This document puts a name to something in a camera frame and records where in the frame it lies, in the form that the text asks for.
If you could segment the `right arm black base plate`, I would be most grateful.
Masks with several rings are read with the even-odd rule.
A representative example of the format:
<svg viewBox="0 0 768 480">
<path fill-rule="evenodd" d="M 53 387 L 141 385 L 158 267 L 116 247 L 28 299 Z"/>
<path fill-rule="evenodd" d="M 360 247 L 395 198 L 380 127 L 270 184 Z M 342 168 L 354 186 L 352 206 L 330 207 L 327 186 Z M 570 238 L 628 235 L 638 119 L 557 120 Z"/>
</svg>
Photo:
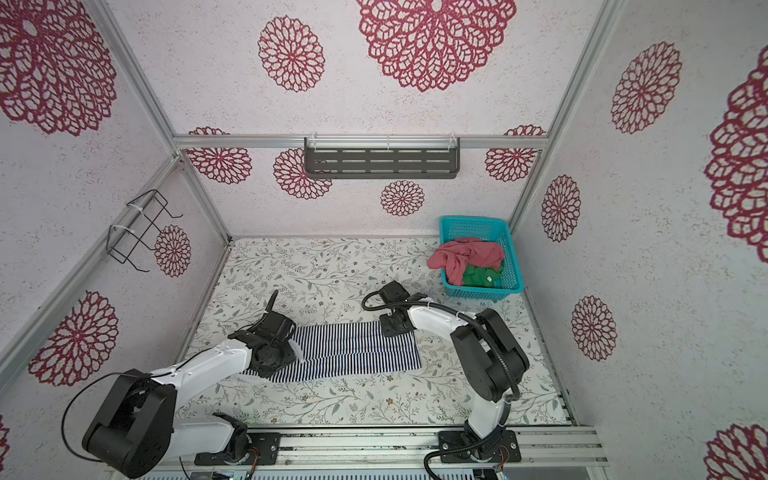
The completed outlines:
<svg viewBox="0 0 768 480">
<path fill-rule="evenodd" d="M 516 434 L 505 428 L 481 440 L 471 432 L 438 432 L 438 447 L 443 463 L 518 463 L 522 460 Z"/>
</svg>

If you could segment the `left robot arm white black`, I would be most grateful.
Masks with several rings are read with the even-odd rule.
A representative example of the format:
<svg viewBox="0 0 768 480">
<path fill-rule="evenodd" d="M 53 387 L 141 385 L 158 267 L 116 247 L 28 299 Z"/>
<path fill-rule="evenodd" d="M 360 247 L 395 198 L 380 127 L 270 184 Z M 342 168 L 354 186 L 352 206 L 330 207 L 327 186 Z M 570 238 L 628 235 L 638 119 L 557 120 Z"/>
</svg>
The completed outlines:
<svg viewBox="0 0 768 480">
<path fill-rule="evenodd" d="M 268 378 L 290 365 L 295 329 L 293 320 L 270 311 L 185 361 L 119 374 L 84 433 L 83 449 L 130 479 L 168 457 L 212 454 L 225 463 L 244 461 L 252 451 L 244 422 L 221 412 L 198 420 L 176 413 L 232 375 L 251 370 Z"/>
</svg>

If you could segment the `blue white striped tank top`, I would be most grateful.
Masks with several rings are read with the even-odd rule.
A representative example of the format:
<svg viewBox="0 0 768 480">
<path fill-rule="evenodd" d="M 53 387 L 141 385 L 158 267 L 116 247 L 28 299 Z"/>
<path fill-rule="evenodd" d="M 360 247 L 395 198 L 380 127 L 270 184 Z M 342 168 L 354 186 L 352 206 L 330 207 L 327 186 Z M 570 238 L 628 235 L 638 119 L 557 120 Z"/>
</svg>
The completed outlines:
<svg viewBox="0 0 768 480">
<path fill-rule="evenodd" d="M 415 335 L 383 335 L 377 321 L 300 326 L 289 344 L 296 359 L 267 379 L 299 383 L 422 368 Z"/>
</svg>

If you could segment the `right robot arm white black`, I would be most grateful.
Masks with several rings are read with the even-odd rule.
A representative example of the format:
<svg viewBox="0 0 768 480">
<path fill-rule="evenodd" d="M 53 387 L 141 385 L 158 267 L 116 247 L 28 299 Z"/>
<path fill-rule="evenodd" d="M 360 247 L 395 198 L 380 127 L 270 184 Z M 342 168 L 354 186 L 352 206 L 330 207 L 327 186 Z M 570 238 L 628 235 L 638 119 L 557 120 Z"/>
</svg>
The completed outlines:
<svg viewBox="0 0 768 480">
<path fill-rule="evenodd" d="M 373 306 L 387 333 L 420 330 L 450 342 L 466 381 L 474 391 L 466 421 L 477 439 L 496 435 L 507 424 L 511 404 L 521 398 L 520 383 L 530 362 L 501 316 L 492 309 L 478 314 L 426 301 L 396 301 Z"/>
</svg>

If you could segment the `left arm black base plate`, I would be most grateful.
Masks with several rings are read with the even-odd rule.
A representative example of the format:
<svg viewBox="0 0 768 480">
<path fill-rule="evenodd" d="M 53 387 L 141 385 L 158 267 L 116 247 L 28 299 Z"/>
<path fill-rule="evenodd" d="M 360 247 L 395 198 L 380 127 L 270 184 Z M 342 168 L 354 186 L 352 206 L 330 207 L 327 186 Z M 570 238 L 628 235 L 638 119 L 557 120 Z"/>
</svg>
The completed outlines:
<svg viewBox="0 0 768 480">
<path fill-rule="evenodd" d="M 279 433 L 255 432 L 239 435 L 221 452 L 197 454 L 194 464 L 196 466 L 275 465 L 280 441 Z"/>
</svg>

